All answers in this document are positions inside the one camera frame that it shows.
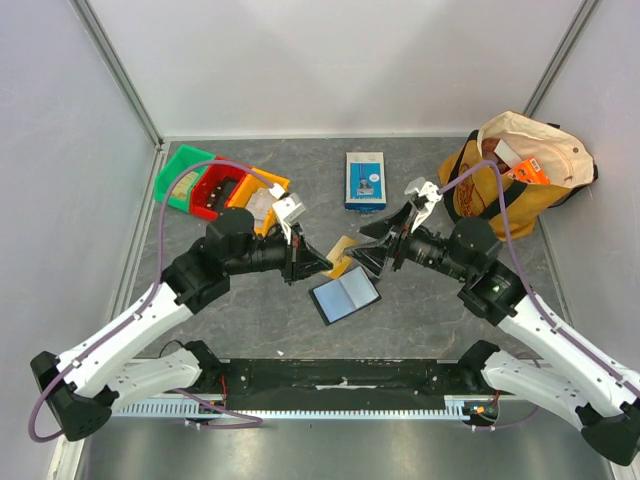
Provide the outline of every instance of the orange box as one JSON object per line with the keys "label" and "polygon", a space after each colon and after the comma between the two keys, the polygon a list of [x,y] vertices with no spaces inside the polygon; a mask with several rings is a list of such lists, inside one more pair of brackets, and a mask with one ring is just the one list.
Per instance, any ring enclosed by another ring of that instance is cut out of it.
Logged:
{"label": "orange box", "polygon": [[523,183],[549,185],[551,180],[544,173],[536,157],[529,157],[506,173],[507,176]]}
{"label": "orange box", "polygon": [[[260,170],[259,168],[252,168],[251,170],[259,173],[260,175],[265,177],[267,180],[270,180],[274,183],[279,183],[280,185],[282,185],[282,188],[284,188],[285,191],[287,192],[289,191],[290,181],[288,178],[279,177],[278,175],[265,172],[264,170]],[[242,181],[236,188],[233,196],[229,200],[229,203],[227,203],[226,206],[227,207],[246,207],[247,203],[249,202],[249,199],[251,198],[251,195],[256,193],[259,188],[269,188],[269,187],[267,187],[264,183],[262,183],[253,175],[247,175],[246,177],[244,177],[244,179],[242,179]],[[265,218],[264,220],[264,224],[262,225],[262,228],[255,229],[256,233],[259,235],[262,235],[263,237],[266,237],[267,233],[269,232],[269,229],[273,227],[275,223],[276,223],[276,214],[274,213],[272,208],[271,210],[269,210],[269,213],[267,214],[267,218]]]}

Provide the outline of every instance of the robotic arm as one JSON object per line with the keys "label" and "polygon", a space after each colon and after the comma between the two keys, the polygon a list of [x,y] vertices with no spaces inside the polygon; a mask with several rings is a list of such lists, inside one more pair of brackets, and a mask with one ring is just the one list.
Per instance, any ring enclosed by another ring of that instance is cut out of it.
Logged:
{"label": "robotic arm", "polygon": [[601,455],[629,465],[640,447],[640,374],[599,350],[531,291],[532,298],[520,277],[497,260],[502,243],[486,220],[463,218],[449,238],[441,238],[420,226],[441,199],[437,187],[420,178],[405,193],[411,199],[400,211],[360,229],[374,240],[345,253],[377,277],[388,264],[395,271],[409,260],[458,280],[458,297],[469,311],[553,367],[534,368],[480,341],[459,361],[470,385],[511,392],[555,413]]}
{"label": "robotic arm", "polygon": [[[42,352],[31,361],[41,391],[69,369],[46,401],[70,441],[91,435],[112,411],[131,403],[176,388],[207,391],[216,383],[220,362],[201,341],[156,360],[131,366],[127,362],[155,338],[227,293],[231,275],[280,270],[285,283],[291,284],[332,268],[294,223],[304,210],[298,197],[285,196],[274,210],[279,224],[266,238],[256,237],[253,216],[247,210],[224,210],[208,224],[205,236],[162,272],[156,296],[141,313],[136,312],[154,287],[91,338],[59,356]],[[78,360],[89,345],[101,341],[90,355]]]}

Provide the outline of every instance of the orange package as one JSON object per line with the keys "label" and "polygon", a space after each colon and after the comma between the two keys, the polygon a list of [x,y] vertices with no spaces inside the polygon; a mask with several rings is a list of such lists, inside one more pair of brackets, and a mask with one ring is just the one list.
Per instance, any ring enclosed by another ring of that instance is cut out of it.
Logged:
{"label": "orange package", "polygon": [[536,157],[529,157],[523,160],[506,174],[514,180],[523,183],[538,183],[540,185],[549,185],[551,183],[551,180],[549,180],[549,177],[547,177],[544,170],[542,170]]}

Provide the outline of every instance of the green bin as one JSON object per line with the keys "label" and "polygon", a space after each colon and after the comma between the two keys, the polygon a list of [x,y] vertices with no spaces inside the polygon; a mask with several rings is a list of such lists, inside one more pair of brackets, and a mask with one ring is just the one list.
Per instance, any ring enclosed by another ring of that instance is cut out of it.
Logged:
{"label": "green bin", "polygon": [[[211,160],[215,155],[209,152],[203,152],[197,148],[188,145],[180,145],[171,160],[165,165],[156,177],[153,196],[157,202],[162,202],[167,195],[171,183],[182,173],[196,163]],[[191,190],[198,183],[198,179],[207,167],[200,167],[194,170],[193,174],[187,174],[173,190],[169,205],[184,212],[189,212],[189,204],[191,201]]]}

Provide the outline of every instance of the orange bin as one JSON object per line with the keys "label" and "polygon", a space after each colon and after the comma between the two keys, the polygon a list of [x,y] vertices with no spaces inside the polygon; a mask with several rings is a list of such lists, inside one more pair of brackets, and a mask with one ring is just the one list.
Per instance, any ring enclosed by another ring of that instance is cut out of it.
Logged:
{"label": "orange bin", "polygon": [[[278,175],[265,172],[264,170],[260,170],[259,168],[252,168],[251,170],[253,170],[256,173],[259,173],[260,175],[272,181],[273,183],[279,183],[280,185],[282,185],[282,188],[284,188],[285,191],[287,192],[289,191],[288,178],[279,177]],[[229,200],[229,203],[227,203],[226,206],[227,207],[246,207],[247,203],[249,202],[249,199],[251,198],[251,195],[256,193],[259,188],[268,188],[268,187],[253,175],[247,175],[236,187],[236,190],[233,193],[233,196],[231,197],[231,199]],[[271,210],[269,210],[269,213],[267,214],[267,218],[265,219],[264,225],[262,226],[262,228],[256,228],[256,233],[265,237],[269,229],[273,227],[275,223],[276,223],[276,214],[274,213],[272,208]]]}

